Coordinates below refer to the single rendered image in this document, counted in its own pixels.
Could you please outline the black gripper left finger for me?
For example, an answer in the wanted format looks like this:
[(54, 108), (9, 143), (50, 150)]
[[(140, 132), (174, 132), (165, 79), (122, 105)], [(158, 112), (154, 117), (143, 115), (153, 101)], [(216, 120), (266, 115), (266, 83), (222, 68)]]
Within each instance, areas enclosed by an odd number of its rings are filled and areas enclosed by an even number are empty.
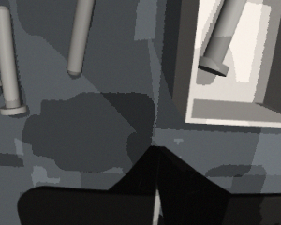
[(108, 190), (33, 187), (18, 200), (21, 225), (153, 225), (158, 166), (158, 148), (150, 146)]

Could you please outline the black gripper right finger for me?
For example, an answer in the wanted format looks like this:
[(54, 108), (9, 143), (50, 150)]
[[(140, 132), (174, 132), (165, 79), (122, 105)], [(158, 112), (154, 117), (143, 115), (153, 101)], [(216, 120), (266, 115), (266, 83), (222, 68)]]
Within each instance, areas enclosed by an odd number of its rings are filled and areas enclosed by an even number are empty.
[(230, 193), (167, 147), (157, 148), (165, 225), (281, 225), (281, 193)]

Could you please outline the grey metal clevis fork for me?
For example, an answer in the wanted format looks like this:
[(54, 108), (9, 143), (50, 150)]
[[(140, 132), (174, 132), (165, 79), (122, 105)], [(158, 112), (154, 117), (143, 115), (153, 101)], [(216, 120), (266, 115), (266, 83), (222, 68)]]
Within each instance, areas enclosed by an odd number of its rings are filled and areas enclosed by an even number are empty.
[(159, 214), (157, 225), (165, 225), (164, 218)]

